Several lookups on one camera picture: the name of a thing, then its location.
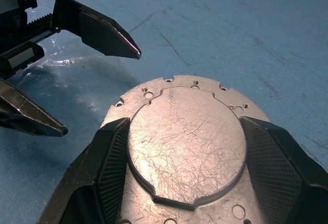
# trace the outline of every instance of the mounting hole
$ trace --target mounting hole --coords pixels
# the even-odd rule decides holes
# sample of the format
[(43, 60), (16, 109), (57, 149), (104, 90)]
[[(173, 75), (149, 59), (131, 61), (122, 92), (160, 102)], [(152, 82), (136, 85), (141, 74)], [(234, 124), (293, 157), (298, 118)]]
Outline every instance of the mounting hole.
[(237, 107), (235, 107), (235, 112), (237, 114), (242, 114), (242, 113), (244, 113), (244, 109), (242, 108), (242, 106), (237, 106)]
[(243, 206), (235, 205), (235, 206), (232, 207), (232, 214), (234, 215), (234, 217), (236, 219), (243, 220), (245, 215), (246, 215), (246, 211), (245, 211), (245, 208)]
[(8, 118), (9, 118), (8, 115), (1, 114), (1, 113), (0, 113), (0, 119), (8, 119)]
[(145, 93), (145, 98), (152, 98), (154, 95), (151, 92)]
[(121, 220), (118, 224), (132, 224), (129, 220)]
[(177, 222), (174, 219), (169, 218), (164, 221), (164, 224), (177, 224)]

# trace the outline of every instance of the small hole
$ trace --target small hole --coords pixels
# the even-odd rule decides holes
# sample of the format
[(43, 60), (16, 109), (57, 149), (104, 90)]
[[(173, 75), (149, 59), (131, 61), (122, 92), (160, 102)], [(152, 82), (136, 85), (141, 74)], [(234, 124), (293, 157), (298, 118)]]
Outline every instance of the small hole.
[(0, 114), (0, 119), (8, 119), (8, 115), (5, 115), (5, 114)]
[(145, 94), (145, 98), (152, 98), (152, 97), (153, 97), (153, 93), (151, 93), (151, 92), (147, 92)]
[(169, 218), (164, 221), (164, 224), (177, 224), (177, 223), (174, 219)]
[(234, 217), (238, 220), (243, 220), (245, 215), (246, 215), (246, 211), (245, 208), (241, 205), (235, 205), (232, 207), (232, 214), (234, 215)]
[(122, 220), (120, 224), (132, 224), (129, 220)]

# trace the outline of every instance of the blue surface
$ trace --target blue surface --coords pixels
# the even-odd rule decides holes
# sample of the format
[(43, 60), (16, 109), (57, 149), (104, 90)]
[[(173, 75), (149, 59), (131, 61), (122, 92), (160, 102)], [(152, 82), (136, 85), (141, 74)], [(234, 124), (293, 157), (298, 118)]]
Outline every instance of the blue surface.
[[(0, 223), (35, 223), (110, 104), (139, 83), (195, 74), (251, 98), (328, 169), (328, 0), (78, 0), (117, 20), (139, 61), (104, 57), (68, 32), (11, 78), (68, 126), (62, 138), (0, 129)], [(51, 13), (38, 0), (31, 19)]]

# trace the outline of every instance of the textured grip pad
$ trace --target textured grip pad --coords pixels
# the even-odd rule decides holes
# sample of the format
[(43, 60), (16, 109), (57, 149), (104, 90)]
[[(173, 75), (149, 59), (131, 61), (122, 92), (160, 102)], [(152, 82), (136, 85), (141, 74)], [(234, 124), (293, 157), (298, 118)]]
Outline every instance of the textured grip pad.
[(326, 223), (328, 174), (289, 133), (243, 117), (247, 165), (268, 223)]
[(103, 218), (108, 224), (115, 223), (123, 197), (129, 124), (116, 131), (97, 182)]

